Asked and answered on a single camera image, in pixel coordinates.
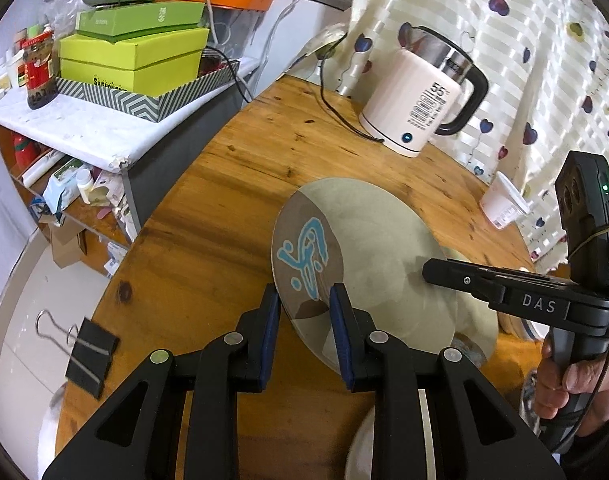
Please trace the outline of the person's right hand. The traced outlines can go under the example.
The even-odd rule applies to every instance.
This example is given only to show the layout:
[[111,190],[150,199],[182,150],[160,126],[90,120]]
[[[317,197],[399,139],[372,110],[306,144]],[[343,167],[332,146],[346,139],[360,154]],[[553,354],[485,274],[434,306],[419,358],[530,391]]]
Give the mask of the person's right hand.
[[[551,358],[549,337],[542,347],[542,359],[537,368],[537,384],[533,410],[536,415],[553,419],[564,408],[573,394],[592,393],[604,366],[604,359],[582,361],[570,365],[562,373]],[[578,437],[586,437],[609,422],[609,365],[595,399],[587,411]]]

